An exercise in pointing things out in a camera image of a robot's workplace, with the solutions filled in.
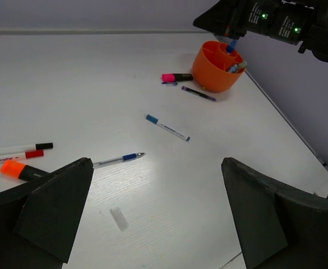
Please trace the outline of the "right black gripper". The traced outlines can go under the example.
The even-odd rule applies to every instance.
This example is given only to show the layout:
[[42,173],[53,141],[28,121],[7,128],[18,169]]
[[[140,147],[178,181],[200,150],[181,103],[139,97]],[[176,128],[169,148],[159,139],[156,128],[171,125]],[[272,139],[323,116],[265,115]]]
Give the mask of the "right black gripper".
[[241,38],[247,33],[243,26],[244,10],[247,1],[221,0],[206,12],[199,15],[193,26],[216,36]]

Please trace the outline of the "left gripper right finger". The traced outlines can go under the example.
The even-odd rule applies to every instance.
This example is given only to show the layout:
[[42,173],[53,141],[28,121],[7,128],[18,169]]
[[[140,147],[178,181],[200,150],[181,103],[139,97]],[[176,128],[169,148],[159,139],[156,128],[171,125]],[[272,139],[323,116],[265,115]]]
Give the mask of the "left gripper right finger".
[[328,195],[225,158],[221,164],[246,268],[328,268]]

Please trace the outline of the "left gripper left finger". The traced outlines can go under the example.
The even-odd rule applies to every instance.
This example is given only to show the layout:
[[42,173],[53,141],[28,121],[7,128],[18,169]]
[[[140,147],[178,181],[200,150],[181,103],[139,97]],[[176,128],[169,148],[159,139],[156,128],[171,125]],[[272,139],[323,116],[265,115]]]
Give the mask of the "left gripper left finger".
[[62,268],[68,262],[93,178],[83,157],[0,192],[0,268]]

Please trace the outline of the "light blue translucent pen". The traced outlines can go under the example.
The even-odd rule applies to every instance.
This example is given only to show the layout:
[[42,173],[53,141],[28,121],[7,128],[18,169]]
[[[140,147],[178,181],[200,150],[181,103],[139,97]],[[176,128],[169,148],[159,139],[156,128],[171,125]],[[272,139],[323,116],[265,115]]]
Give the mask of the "light blue translucent pen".
[[232,40],[226,47],[226,53],[232,54],[235,51],[235,46],[237,45],[238,40]]

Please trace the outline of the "light blue pen cap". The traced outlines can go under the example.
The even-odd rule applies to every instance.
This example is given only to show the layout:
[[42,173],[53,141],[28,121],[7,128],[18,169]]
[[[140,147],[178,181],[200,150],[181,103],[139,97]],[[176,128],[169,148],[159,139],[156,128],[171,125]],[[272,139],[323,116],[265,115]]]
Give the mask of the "light blue pen cap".
[[237,64],[232,65],[229,69],[228,69],[228,73],[234,73],[236,71],[236,69],[238,68]]

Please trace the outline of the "orange black highlighter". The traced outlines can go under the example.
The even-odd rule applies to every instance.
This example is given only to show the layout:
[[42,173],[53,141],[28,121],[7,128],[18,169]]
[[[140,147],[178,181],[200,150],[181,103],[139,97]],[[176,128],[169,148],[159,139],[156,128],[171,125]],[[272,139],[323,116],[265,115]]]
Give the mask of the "orange black highlighter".
[[7,160],[1,166],[0,172],[6,176],[20,179],[26,182],[42,178],[48,174],[46,171],[14,160]]

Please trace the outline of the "red capped white marker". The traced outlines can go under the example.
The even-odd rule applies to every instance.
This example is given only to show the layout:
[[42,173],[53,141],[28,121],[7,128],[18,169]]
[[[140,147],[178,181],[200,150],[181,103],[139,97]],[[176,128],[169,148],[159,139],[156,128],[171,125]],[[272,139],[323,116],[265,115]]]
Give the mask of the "red capped white marker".
[[44,150],[34,150],[34,151],[26,151],[26,152],[17,152],[12,154],[4,154],[0,155],[0,164],[6,162],[7,160],[26,160],[32,159],[35,157],[44,156]]

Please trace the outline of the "black capped white marker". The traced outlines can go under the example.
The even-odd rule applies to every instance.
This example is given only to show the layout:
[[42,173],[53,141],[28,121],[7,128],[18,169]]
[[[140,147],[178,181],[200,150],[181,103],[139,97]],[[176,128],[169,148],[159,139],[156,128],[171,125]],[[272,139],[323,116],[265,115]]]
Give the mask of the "black capped white marker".
[[12,147],[2,147],[0,148],[0,155],[26,152],[26,151],[35,151],[35,150],[49,150],[52,149],[53,147],[54,144],[52,142],[36,143],[36,144],[12,146]]

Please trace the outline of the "pink black highlighter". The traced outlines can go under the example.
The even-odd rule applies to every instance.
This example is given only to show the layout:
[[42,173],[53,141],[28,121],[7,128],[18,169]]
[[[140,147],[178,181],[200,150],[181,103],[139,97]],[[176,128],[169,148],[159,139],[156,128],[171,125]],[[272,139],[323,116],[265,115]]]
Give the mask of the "pink black highlighter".
[[166,83],[193,81],[193,76],[189,73],[165,73],[162,74],[161,80]]

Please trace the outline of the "blue capped white marker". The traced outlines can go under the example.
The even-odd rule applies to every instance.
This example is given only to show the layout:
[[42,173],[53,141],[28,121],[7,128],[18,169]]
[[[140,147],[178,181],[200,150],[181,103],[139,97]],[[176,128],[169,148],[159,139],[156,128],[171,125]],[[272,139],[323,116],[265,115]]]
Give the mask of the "blue capped white marker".
[[154,116],[147,114],[146,115],[146,120],[148,120],[149,122],[155,124],[156,126],[159,126],[160,128],[166,130],[167,132],[179,137],[180,139],[184,140],[184,141],[189,141],[191,138],[190,136],[187,136],[185,134],[183,134],[182,132],[176,130],[173,127],[168,126],[167,124],[162,123],[160,120],[158,120],[158,118],[155,118]]

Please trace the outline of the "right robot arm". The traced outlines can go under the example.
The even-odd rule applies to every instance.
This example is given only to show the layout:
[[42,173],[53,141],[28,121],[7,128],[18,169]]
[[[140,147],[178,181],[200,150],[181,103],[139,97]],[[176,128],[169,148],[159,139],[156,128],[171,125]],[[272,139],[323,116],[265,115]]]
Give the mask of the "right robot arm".
[[193,21],[194,27],[238,40],[253,32],[309,50],[328,63],[328,1],[219,1]]

